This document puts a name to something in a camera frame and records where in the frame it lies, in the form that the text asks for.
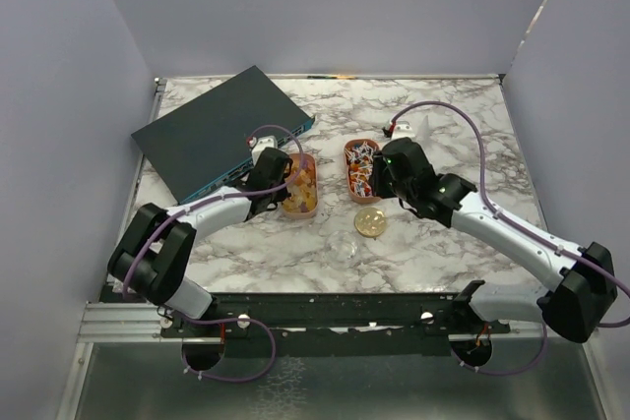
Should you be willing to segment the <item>pink tray of popsicle candies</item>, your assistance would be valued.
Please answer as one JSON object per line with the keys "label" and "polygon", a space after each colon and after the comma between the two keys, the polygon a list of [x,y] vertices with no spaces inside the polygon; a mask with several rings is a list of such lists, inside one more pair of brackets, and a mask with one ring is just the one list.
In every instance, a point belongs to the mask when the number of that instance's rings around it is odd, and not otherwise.
{"label": "pink tray of popsicle candies", "polygon": [[292,219],[305,219],[316,214],[318,199],[318,172],[315,159],[312,155],[304,156],[305,166],[299,168],[300,155],[292,153],[290,175],[296,176],[295,180],[287,187],[289,196],[282,202],[282,212]]}

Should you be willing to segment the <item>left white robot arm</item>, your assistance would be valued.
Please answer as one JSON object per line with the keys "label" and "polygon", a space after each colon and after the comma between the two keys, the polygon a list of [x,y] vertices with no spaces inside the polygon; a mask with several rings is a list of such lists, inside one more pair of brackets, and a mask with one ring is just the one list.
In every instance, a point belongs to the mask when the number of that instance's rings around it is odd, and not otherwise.
{"label": "left white robot arm", "polygon": [[285,152],[262,151],[245,182],[223,186],[205,199],[162,209],[140,207],[107,264],[107,272],[156,306],[183,315],[183,324],[203,336],[217,324],[210,292],[185,276],[195,243],[213,233],[270,211],[288,196],[292,159]]}

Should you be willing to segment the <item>pink tray of lollipops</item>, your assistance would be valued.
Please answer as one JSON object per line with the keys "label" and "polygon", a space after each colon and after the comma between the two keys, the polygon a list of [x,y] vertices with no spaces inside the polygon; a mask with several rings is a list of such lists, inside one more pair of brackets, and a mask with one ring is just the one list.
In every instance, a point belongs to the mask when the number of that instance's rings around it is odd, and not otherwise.
{"label": "pink tray of lollipops", "polygon": [[379,149],[379,145],[369,139],[350,140],[344,146],[347,190],[356,203],[372,204],[379,201],[369,183],[374,154]]}

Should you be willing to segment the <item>clear plastic jar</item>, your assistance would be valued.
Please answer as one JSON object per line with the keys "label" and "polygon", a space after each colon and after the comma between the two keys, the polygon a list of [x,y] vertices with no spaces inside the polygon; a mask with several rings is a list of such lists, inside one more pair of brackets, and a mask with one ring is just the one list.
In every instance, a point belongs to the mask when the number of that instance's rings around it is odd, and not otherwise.
{"label": "clear plastic jar", "polygon": [[334,268],[348,268],[353,265],[358,251],[355,237],[346,231],[331,233],[325,242],[324,253],[327,262]]}

